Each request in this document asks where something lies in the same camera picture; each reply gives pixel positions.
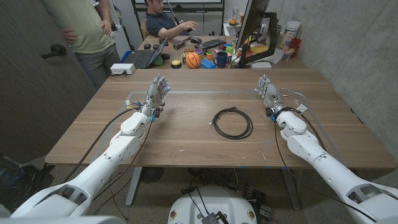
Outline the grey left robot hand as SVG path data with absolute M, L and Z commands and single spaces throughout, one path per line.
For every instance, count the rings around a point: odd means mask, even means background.
M 151 116 L 152 112 L 162 105 L 162 100 L 170 89 L 167 79 L 158 74 L 148 87 L 145 100 L 141 106 L 141 113 Z

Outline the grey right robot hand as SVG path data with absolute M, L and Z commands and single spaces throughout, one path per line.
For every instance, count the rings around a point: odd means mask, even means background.
M 263 74 L 263 76 L 259 78 L 258 84 L 259 88 L 255 88 L 254 91 L 261 96 L 267 108 L 267 116 L 273 115 L 275 118 L 278 117 L 281 112 L 286 110 L 286 106 L 280 98 L 279 90 L 266 74 Z

